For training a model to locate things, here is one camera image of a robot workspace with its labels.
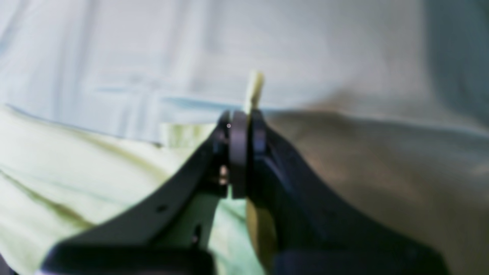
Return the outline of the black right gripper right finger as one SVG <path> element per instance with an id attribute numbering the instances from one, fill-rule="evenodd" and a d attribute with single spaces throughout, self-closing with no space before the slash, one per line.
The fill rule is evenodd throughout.
<path id="1" fill-rule="evenodd" d="M 446 275 L 433 249 L 361 213 L 252 111 L 248 195 L 270 212 L 274 275 Z"/>

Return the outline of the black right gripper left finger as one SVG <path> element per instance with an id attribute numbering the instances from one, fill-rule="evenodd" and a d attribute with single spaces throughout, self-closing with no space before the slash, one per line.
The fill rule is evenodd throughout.
<path id="1" fill-rule="evenodd" d="M 42 275 L 214 275 L 207 246 L 227 197 L 228 124 L 224 112 L 180 170 L 137 205 L 56 244 Z"/>

